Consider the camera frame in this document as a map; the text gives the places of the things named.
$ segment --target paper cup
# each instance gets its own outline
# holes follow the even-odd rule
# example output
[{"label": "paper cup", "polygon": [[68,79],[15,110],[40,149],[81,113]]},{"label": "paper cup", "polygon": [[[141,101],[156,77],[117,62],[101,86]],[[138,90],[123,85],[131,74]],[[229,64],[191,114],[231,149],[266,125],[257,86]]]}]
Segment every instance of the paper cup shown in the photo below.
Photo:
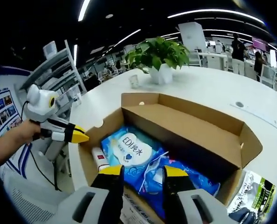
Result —
[{"label": "paper cup", "polygon": [[138,75],[133,75],[129,77],[130,86],[133,89],[136,89],[139,87],[139,79]]}]

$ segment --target cardboard box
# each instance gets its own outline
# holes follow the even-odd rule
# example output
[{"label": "cardboard box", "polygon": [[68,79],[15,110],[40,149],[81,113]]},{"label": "cardboard box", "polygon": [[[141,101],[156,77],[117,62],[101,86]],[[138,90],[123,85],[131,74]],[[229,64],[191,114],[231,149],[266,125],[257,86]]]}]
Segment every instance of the cardboard box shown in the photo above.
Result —
[{"label": "cardboard box", "polygon": [[[165,150],[209,179],[220,182],[217,199],[229,202],[241,169],[261,151],[262,145],[243,121],[203,105],[159,93],[124,93],[122,107],[104,119],[104,124],[87,131],[90,141],[79,145],[82,167],[91,185],[97,167],[91,149],[123,124],[132,124],[158,139]],[[142,198],[125,188],[139,210],[163,223]]]}]

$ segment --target human arm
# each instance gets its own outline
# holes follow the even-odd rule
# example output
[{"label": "human arm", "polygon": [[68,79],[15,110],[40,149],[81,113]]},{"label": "human arm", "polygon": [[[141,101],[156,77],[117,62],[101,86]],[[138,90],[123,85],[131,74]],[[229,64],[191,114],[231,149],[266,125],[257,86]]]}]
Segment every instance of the human arm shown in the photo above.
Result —
[{"label": "human arm", "polygon": [[3,165],[22,145],[30,143],[33,135],[40,133],[40,126],[25,120],[0,137],[0,165]]}]

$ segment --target ceiling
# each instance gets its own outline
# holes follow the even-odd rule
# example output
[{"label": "ceiling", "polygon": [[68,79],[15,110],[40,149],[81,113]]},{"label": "ceiling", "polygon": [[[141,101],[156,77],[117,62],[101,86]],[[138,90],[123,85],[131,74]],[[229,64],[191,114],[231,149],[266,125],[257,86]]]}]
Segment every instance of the ceiling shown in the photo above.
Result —
[{"label": "ceiling", "polygon": [[[44,45],[55,41],[59,50],[64,47],[64,40],[67,39],[71,52],[73,45],[78,45],[77,67],[81,67],[138,29],[141,31],[111,52],[117,52],[125,45],[136,44],[145,38],[178,32],[177,25],[188,21],[198,22],[203,29],[235,31],[274,42],[263,24],[236,14],[201,12],[167,18],[177,13],[207,8],[248,13],[229,0],[173,0],[172,3],[164,3],[163,0],[90,0],[84,19],[78,22],[82,3],[83,0],[36,1],[30,5],[29,10],[14,13],[8,24],[11,44],[3,57],[3,65],[34,70],[45,60],[42,50]],[[113,17],[106,19],[109,14],[113,14]],[[211,34],[227,35],[227,32],[221,31],[204,33],[206,37]],[[241,38],[251,40],[247,36],[241,35]],[[101,51],[90,54],[92,50],[103,46]]]}]

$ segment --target white bottle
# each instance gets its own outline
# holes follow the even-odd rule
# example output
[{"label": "white bottle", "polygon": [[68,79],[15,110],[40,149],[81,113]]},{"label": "white bottle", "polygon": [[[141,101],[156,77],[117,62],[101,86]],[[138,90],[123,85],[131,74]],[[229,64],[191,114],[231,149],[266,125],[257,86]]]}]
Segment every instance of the white bottle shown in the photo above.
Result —
[{"label": "white bottle", "polygon": [[104,168],[109,167],[109,162],[107,161],[103,151],[101,148],[94,147],[92,149],[92,155],[95,163],[97,164],[98,172]]}]

